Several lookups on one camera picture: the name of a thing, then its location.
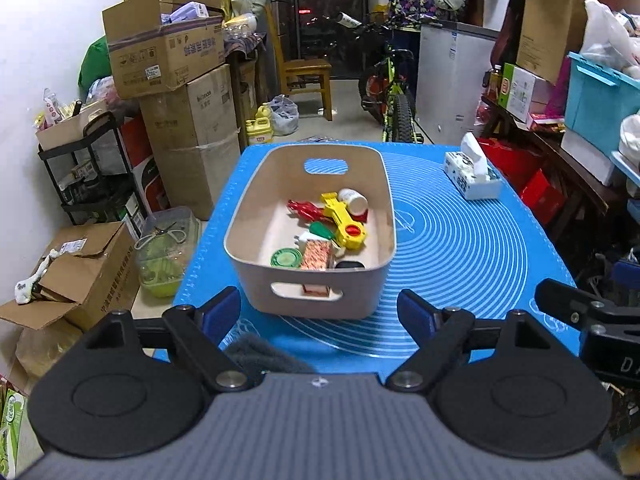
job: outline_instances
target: red box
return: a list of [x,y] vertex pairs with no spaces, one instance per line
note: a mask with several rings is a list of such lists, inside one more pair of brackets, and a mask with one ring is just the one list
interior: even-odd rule
[[511,187],[520,193],[531,177],[542,166],[542,156],[512,148],[495,139],[478,139],[486,158],[500,170]]
[[529,180],[520,193],[520,199],[543,226],[552,221],[566,201],[564,195],[549,183],[542,170],[537,170]]
[[146,212],[152,213],[167,209],[169,201],[164,192],[164,185],[151,150],[151,144],[149,144],[142,114],[136,115],[122,125],[120,137]]

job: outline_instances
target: floral clothing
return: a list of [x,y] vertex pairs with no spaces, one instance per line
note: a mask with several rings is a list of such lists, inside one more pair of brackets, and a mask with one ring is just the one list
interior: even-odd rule
[[433,0],[391,0],[388,22],[391,27],[420,30],[425,18],[456,22],[458,13],[436,7]]

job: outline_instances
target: yellow bottle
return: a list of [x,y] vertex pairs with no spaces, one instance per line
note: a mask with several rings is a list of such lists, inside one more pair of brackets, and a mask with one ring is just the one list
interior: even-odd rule
[[246,122],[246,136],[249,146],[273,142],[273,130],[267,117]]
[[258,108],[255,118],[260,119],[261,117],[271,119],[271,108],[269,107],[269,103],[262,103],[262,106]]

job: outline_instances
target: wooden table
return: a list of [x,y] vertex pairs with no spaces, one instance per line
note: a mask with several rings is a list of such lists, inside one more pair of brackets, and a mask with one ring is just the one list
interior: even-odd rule
[[529,142],[535,146],[571,184],[569,197],[548,232],[549,239],[553,243],[556,243],[561,237],[562,232],[575,217],[585,200],[596,208],[605,224],[610,224],[609,220],[613,216],[625,210],[627,199],[625,189],[603,186],[589,171],[560,147],[560,142],[557,139],[528,130],[523,123],[516,121],[507,110],[485,96],[482,96],[482,102],[490,108],[491,116],[482,130],[481,137],[489,138],[494,136],[496,126],[502,124],[501,136],[514,137],[517,140]]

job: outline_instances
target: red bag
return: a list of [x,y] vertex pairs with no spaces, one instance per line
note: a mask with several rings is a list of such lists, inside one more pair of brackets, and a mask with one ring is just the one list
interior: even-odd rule
[[500,170],[516,193],[522,191],[542,166],[542,156],[529,150],[512,148],[495,139],[478,139],[478,143],[486,158]]
[[549,183],[542,170],[537,170],[520,193],[520,200],[531,209],[533,216],[544,226],[552,221],[564,205],[566,198]]

